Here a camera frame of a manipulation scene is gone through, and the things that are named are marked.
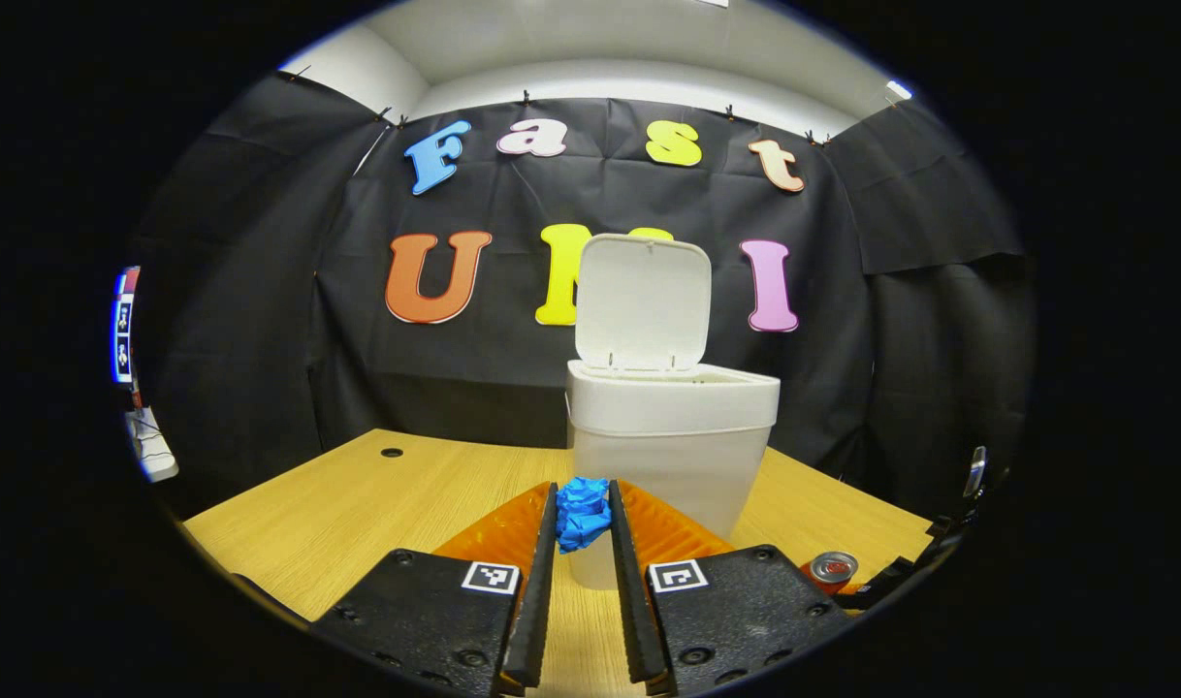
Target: red can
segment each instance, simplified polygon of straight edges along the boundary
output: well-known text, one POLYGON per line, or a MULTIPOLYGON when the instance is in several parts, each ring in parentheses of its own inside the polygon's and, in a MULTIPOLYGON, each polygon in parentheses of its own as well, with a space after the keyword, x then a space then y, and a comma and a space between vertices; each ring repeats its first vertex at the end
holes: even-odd
POLYGON ((842 591, 853 574, 857 573, 857 557, 830 550, 803 565, 802 572, 830 596, 842 591))

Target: ceiling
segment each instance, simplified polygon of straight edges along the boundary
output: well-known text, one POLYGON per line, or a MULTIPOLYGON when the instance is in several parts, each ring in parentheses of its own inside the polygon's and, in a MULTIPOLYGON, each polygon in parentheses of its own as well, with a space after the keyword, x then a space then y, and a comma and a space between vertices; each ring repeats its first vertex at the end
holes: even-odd
POLYGON ((574 58, 686 63, 817 99, 855 118, 892 76, 763 0, 409 0, 365 19, 428 84, 574 58))

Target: open lid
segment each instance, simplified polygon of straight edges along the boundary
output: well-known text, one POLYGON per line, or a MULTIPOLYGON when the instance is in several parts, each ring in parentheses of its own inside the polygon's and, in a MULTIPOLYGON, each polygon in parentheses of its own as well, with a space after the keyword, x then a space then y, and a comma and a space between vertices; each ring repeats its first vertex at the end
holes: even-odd
POLYGON ((593 367, 691 370, 707 347, 711 260, 696 244, 595 235, 578 269, 578 357, 593 367))

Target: white trash bin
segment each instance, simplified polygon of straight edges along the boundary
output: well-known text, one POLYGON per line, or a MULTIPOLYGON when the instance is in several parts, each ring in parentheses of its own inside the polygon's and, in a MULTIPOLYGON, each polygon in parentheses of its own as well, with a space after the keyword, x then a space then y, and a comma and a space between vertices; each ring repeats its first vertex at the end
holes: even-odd
MULTIPOLYGON (((627 480, 727 539, 776 424, 776 377, 700 364, 711 260, 685 242, 595 235, 578 273, 566 402, 574 474, 627 480)), ((605 533, 572 554, 583 587, 616 588, 605 533)))

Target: table surface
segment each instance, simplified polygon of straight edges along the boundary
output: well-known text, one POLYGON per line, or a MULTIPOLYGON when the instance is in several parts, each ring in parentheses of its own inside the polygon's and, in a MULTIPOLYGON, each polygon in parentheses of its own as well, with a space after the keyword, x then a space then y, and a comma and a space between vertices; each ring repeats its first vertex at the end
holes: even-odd
MULTIPOLYGON (((572 477, 573 451, 489 446, 374 430, 184 522, 230 573, 314 620, 394 548, 430 552, 544 481, 572 477), (404 455, 386 458, 385 448, 404 455)), ((776 544, 795 565, 826 550, 857 557, 866 582, 915 560, 931 522, 768 448, 737 548, 776 544)), ((645 694, 631 685, 616 592, 579 587, 555 557, 542 685, 528 697, 645 694)))

